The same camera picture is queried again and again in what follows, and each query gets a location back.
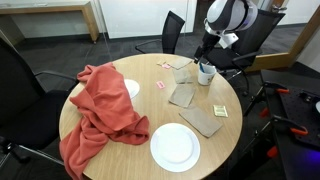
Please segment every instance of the black chair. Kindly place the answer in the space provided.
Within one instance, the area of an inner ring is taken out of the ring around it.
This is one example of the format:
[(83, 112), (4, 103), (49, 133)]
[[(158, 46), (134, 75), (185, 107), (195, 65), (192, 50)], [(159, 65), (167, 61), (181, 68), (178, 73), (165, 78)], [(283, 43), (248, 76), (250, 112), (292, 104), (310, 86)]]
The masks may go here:
[(261, 54), (261, 45), (284, 15), (259, 9), (253, 25), (247, 30), (236, 32), (239, 40), (232, 45), (231, 49), (214, 48), (204, 55), (204, 58), (221, 71), (236, 70), (236, 73), (228, 80), (243, 74), (246, 80), (246, 90), (243, 95), (248, 95), (249, 82), (245, 69), (253, 64), (257, 55)]
[(137, 51), (145, 54), (146, 52), (141, 50), (139, 47), (155, 42), (162, 42), (162, 52), (165, 54), (174, 54), (177, 41), (180, 35), (180, 31), (184, 25), (185, 21), (181, 19), (178, 15), (169, 11), (166, 21), (162, 30), (162, 39), (151, 40), (143, 42), (135, 46)]
[[(18, 52), (0, 38), (0, 149), (20, 163), (29, 157), (18, 156), (22, 148), (56, 163), (63, 162), (39, 151), (59, 136), (59, 118), (63, 104), (78, 82), (75, 78), (52, 71), (34, 74)], [(49, 74), (70, 80), (67, 90), (46, 92), (37, 77)]]

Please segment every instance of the cup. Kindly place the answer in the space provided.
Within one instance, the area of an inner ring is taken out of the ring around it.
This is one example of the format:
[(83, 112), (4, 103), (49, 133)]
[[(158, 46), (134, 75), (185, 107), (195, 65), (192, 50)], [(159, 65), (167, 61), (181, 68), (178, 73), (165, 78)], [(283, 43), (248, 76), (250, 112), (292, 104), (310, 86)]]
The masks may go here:
[(201, 66), (200, 66), (199, 73), (198, 73), (198, 82), (199, 84), (204, 86), (210, 85), (212, 78), (217, 73), (217, 69), (215, 66), (211, 66), (203, 63), (201, 63), (201, 65), (203, 70), (201, 69)]

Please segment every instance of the red towel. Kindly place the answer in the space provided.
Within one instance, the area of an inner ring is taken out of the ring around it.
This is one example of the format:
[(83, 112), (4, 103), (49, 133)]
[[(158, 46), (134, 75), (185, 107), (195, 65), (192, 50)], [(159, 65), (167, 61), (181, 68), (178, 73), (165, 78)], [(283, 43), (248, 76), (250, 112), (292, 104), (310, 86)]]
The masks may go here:
[(73, 179), (82, 173), (90, 158), (108, 142), (142, 144), (149, 139), (149, 121), (133, 110), (123, 76), (112, 63), (98, 67), (87, 65), (78, 74), (86, 82), (84, 89), (70, 101), (83, 117), (60, 142), (65, 168)]

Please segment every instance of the gray carpet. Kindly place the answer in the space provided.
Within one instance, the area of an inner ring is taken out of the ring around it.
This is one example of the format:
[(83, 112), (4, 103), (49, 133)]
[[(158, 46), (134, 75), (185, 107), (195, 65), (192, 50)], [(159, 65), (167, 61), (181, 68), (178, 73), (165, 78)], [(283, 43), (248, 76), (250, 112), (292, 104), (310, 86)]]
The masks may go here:
[[(212, 1), (198, 1), (195, 30), (192, 34), (181, 35), (179, 38), (176, 54), (193, 58), (196, 48), (202, 44), (202, 36), (204, 34), (203, 19), (208, 7)], [(269, 36), (262, 46), (264, 54), (287, 52), (299, 33), (303, 30), (303, 26), (282, 27), (277, 28)], [(107, 35), (100, 35), (97, 44), (92, 44), (89, 35), (84, 36), (68, 36), (53, 38), (34, 38), (26, 39), (16, 46), (20, 54), (25, 58), (34, 72), (42, 70), (54, 70), (76, 76), (83, 70), (87, 64), (101, 65), (119, 58), (139, 54), (134, 45), (145, 40), (143, 38), (127, 38), (109, 40)], [(145, 47), (148, 52), (161, 52), (160, 44)], [(290, 71), (304, 72), (304, 75), (315, 76), (317, 73), (299, 63), (295, 64)], [(54, 83), (59, 83), (61, 88), (63, 83), (56, 82), (52, 79), (44, 77), (46, 86), (50, 89)], [(251, 85), (250, 95), (248, 97), (241, 96), (244, 90), (245, 81), (242, 77), (235, 78), (230, 81), (238, 94), (243, 110), (250, 101), (250, 96), (254, 95), (260, 87), (261, 81), (258, 74), (250, 74), (249, 81)], [(254, 131), (261, 129), (266, 123), (260, 120), (256, 114), (264, 108), (264, 104), (258, 104), (251, 112), (248, 118), (244, 119), (244, 126), (239, 144), (227, 162), (222, 165), (216, 172), (207, 179), (226, 179), (228, 169), (236, 162), (241, 154), (243, 147), (253, 137)], [(48, 146), (44, 151), (60, 158), (58, 150), (58, 139)], [(275, 159), (269, 161), (264, 167), (261, 167), (256, 173), (252, 174), (248, 179), (283, 179), (281, 166)], [(32, 160), (28, 164), (19, 164), (12, 157), (3, 167), (0, 168), (0, 179), (5, 180), (31, 180), (31, 179), (70, 179), (64, 170), (64, 167), (56, 165), (46, 159), (32, 155)]]

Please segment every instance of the chair backrest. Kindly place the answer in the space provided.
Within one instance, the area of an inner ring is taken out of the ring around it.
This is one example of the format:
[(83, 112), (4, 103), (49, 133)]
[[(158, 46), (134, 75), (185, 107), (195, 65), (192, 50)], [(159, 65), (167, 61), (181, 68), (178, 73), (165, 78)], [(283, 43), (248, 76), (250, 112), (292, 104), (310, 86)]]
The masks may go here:
[(174, 54), (184, 20), (169, 11), (162, 30), (162, 50), (166, 54)]
[(0, 126), (45, 92), (24, 59), (0, 38)]
[(256, 52), (283, 18), (283, 13), (272, 13), (258, 10), (256, 21), (244, 31), (236, 32), (239, 40), (232, 45), (232, 50), (239, 55)]

